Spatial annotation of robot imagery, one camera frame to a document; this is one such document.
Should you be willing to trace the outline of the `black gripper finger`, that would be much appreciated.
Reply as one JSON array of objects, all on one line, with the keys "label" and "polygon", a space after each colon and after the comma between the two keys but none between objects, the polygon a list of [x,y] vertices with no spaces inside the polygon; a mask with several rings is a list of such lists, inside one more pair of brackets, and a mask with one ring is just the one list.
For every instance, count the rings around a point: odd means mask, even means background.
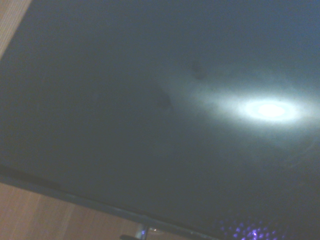
[{"label": "black gripper finger", "polygon": [[122,234],[120,240],[146,240],[150,227],[144,224],[139,224],[134,236]]}]

